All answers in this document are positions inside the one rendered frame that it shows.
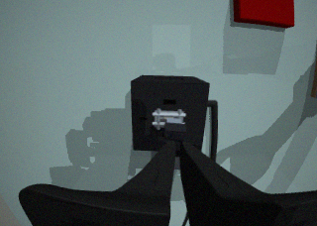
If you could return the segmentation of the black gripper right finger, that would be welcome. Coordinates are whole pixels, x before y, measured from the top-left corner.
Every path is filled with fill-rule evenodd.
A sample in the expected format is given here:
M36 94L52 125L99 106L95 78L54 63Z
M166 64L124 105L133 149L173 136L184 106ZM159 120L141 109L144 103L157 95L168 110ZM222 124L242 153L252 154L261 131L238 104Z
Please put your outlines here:
M317 190L269 194L181 142L181 182L189 226L310 226Z

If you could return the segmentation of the red flat block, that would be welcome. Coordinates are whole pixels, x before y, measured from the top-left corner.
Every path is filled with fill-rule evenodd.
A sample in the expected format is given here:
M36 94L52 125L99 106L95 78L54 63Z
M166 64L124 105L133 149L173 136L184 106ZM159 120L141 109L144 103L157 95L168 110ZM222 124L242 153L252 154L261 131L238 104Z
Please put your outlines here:
M269 27L292 28L293 0L233 0L234 21Z

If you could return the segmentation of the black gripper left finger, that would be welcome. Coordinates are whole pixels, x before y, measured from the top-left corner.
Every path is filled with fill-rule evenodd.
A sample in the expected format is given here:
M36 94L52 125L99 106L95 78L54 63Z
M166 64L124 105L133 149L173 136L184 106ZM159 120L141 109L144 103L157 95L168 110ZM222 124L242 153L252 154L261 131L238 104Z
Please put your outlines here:
M19 201L33 226L169 226L175 146L166 140L135 177L114 191L33 183Z

